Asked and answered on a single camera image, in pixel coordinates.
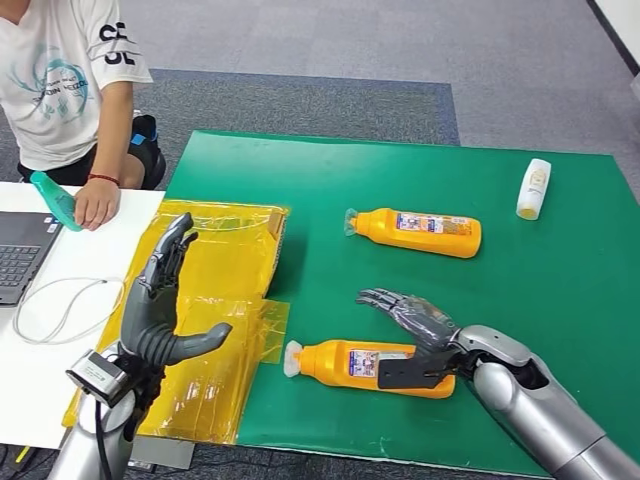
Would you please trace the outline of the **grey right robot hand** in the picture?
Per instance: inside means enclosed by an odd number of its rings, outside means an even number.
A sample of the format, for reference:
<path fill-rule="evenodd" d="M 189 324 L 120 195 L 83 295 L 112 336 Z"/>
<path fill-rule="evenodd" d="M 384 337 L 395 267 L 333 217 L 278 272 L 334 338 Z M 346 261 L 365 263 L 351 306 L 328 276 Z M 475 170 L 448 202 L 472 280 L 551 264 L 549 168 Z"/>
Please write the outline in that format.
<path fill-rule="evenodd" d="M 373 288 L 359 291 L 356 302 L 385 313 L 414 340 L 414 352 L 407 359 L 378 362 L 380 389 L 434 388 L 448 375 L 472 378 L 471 358 L 454 340 L 460 328 L 425 299 Z"/>

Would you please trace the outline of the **person's left hand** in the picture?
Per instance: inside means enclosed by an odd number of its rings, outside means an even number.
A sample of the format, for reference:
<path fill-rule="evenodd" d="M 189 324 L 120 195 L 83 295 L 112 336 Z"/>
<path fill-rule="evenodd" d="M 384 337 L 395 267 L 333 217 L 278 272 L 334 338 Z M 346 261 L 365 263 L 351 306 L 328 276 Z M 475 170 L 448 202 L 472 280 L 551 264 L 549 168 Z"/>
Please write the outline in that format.
<path fill-rule="evenodd" d="M 75 196 L 74 220 L 90 231 L 112 219 L 117 212 L 119 187 L 111 178 L 90 178 Z"/>

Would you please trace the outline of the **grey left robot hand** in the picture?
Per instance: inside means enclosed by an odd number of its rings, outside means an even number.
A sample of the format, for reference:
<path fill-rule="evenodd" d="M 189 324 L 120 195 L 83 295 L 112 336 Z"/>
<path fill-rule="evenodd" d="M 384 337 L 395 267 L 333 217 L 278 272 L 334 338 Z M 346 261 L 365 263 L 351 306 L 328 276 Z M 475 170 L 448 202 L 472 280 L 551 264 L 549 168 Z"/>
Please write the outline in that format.
<path fill-rule="evenodd" d="M 129 290 L 120 342 L 128 353 L 153 367 L 166 367 L 221 347 L 232 332 L 226 322 L 205 333 L 180 336 L 177 325 L 179 277 L 189 245 L 197 239 L 192 215 L 172 221 Z"/>

